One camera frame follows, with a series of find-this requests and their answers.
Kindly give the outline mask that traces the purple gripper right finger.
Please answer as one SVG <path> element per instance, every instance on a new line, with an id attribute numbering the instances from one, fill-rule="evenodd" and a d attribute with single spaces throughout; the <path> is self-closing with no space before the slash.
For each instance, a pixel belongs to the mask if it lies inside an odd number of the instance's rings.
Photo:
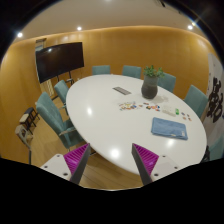
<path id="1" fill-rule="evenodd" d="M 159 159 L 159 156 L 135 143 L 132 144 L 132 156 L 137 165 L 143 185 L 150 184 L 152 182 L 151 173 Z"/>

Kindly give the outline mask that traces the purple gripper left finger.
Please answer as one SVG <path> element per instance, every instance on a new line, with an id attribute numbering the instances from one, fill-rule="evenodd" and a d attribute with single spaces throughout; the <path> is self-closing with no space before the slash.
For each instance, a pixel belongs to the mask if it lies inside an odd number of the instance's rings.
<path id="1" fill-rule="evenodd" d="M 85 144 L 64 155 L 65 162 L 71 172 L 70 181 L 79 184 L 91 152 L 90 144 Z"/>

